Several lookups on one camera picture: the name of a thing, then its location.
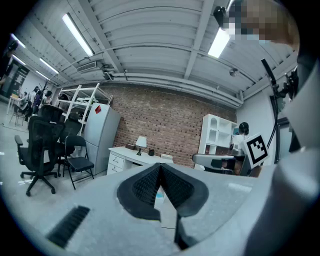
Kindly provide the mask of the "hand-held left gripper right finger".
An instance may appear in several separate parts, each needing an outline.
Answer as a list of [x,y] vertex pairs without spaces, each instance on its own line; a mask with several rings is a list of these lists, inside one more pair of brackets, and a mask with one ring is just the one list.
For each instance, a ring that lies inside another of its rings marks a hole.
[[180,217],[196,215],[209,197],[206,184],[175,167],[162,163],[160,185]]

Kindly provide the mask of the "wooden frame chair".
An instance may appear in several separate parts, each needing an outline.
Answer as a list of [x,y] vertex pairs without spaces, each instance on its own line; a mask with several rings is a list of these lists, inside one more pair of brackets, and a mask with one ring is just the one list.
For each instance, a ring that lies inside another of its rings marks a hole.
[[23,110],[17,105],[13,104],[13,113],[10,118],[10,122],[14,118],[14,125],[16,126],[18,124],[19,119],[22,119],[22,125],[24,124],[25,115],[23,113]]

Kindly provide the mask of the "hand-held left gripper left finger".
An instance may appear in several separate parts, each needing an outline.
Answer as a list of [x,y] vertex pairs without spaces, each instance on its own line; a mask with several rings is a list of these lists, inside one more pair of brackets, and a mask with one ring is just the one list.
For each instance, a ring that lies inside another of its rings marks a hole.
[[155,209],[157,192],[161,186],[161,164],[156,163],[125,179],[117,189],[117,198],[123,208],[137,219],[160,221]]

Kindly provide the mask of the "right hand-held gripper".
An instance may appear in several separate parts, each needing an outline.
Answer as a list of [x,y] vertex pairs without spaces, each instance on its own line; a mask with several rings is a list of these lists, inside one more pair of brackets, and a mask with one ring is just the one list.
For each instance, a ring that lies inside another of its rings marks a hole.
[[235,157],[232,155],[194,154],[192,161],[212,173],[234,172],[240,176],[249,176],[251,169],[262,165],[269,157],[268,148],[260,133],[249,136],[243,141],[243,149]]

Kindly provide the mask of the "small white table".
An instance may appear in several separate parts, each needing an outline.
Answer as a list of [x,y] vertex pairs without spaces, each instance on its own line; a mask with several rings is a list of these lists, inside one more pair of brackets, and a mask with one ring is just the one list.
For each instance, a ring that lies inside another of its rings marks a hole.
[[21,101],[22,101],[21,98],[11,95],[9,97],[6,114],[8,115],[10,113],[10,111],[13,109],[14,104],[19,105],[21,103]]

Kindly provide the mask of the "grey refrigerator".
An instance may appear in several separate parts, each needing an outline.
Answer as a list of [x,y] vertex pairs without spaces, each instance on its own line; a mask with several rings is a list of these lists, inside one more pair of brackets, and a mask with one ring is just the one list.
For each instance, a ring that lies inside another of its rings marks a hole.
[[[95,108],[100,105],[101,112]],[[86,121],[83,137],[89,160],[94,164],[92,172],[97,175],[108,168],[110,150],[113,147],[121,115],[108,104],[94,103]]]

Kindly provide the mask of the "ceiling tube light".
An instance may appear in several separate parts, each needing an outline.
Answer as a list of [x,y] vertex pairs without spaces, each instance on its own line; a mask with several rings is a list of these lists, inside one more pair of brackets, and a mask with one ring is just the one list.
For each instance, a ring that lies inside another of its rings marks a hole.
[[70,13],[67,12],[63,15],[62,20],[64,24],[67,26],[75,40],[79,43],[81,48],[84,50],[84,52],[87,54],[88,57],[92,57],[95,53],[93,49],[90,47],[86,39],[81,34],[79,28],[75,24],[73,18],[71,17]]
[[225,49],[226,45],[230,40],[229,34],[222,30],[221,28],[218,29],[218,32],[212,42],[212,45],[208,51],[208,55],[219,58],[223,50]]
[[15,41],[18,42],[18,44],[19,44],[20,46],[22,46],[23,48],[26,47],[25,44],[22,43],[13,33],[11,33],[10,35],[11,35],[11,37],[12,37]]
[[57,71],[54,67],[52,67],[50,64],[48,64],[45,60],[43,60],[42,58],[39,58],[39,60],[45,65],[47,66],[49,69],[51,69],[55,74],[59,74],[60,72]]

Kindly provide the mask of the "person's black shirt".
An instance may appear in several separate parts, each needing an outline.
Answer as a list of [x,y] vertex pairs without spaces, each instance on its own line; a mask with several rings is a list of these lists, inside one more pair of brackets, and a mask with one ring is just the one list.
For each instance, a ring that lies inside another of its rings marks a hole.
[[297,95],[289,104],[287,117],[292,137],[289,152],[320,147],[320,60],[306,48],[297,58]]

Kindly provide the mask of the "white cabinet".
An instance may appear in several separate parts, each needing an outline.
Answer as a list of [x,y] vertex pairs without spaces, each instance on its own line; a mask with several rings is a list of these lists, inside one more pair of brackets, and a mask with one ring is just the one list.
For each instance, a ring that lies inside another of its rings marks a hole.
[[215,155],[217,147],[228,151],[234,137],[234,130],[238,128],[236,122],[207,114],[203,117],[198,154]]

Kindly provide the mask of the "white shelving rack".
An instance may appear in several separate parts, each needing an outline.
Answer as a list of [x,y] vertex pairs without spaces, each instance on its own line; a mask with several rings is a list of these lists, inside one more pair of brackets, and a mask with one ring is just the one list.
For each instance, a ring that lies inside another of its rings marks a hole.
[[53,100],[53,105],[63,110],[63,120],[66,121],[71,113],[78,114],[78,122],[81,129],[78,135],[84,134],[87,119],[94,103],[110,105],[114,96],[106,93],[98,82],[94,86],[65,87],[58,90],[57,99]]

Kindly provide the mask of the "ceiling air vent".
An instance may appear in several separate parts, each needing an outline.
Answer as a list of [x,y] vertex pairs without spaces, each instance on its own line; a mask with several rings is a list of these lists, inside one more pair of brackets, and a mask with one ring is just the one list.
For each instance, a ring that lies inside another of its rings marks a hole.
[[97,67],[97,62],[93,61],[77,67],[76,70],[78,73],[83,73],[83,72],[95,69],[96,67]]

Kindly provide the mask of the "white shade table lamp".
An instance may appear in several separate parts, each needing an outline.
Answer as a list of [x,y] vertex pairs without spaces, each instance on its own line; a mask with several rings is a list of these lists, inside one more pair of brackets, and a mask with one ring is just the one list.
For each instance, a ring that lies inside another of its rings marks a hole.
[[142,155],[142,150],[147,147],[147,138],[144,136],[139,136],[138,139],[135,142],[135,146],[138,150],[137,155]]

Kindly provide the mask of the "white ceiling pipe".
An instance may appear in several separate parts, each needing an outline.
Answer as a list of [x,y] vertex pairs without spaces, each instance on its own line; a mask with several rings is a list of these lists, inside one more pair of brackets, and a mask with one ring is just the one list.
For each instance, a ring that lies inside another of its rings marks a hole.
[[105,71],[104,74],[106,74],[112,82],[141,84],[167,88],[170,90],[180,90],[201,97],[206,96],[234,108],[239,108],[244,104],[243,93],[241,91],[233,96],[220,90],[219,86],[214,87],[184,78],[132,72],[114,73]]

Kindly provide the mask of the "black folding chair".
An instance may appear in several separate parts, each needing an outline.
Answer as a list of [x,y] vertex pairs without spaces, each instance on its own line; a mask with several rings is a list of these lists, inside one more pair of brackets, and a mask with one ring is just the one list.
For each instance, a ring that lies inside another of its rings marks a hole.
[[[85,155],[77,156],[77,157],[68,157],[68,148],[70,147],[74,147],[74,148],[81,147],[82,149],[85,149]],[[89,160],[87,143],[82,136],[68,135],[64,141],[64,149],[65,149],[65,156],[66,156],[65,162],[66,162],[68,174],[69,174],[73,189],[76,190],[75,182],[81,181],[88,177],[91,177],[92,179],[94,179],[93,168],[95,167],[95,165]],[[72,171],[76,173],[86,172],[88,173],[88,175],[74,180],[71,174]]]

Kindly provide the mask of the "person's right forearm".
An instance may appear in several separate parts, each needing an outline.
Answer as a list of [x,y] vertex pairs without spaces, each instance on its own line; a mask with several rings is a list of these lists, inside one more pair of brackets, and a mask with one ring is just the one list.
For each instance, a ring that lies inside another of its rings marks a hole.
[[258,178],[260,175],[260,172],[262,171],[263,166],[262,165],[258,165],[254,168],[251,169],[249,176],[250,177],[254,177],[254,178]]

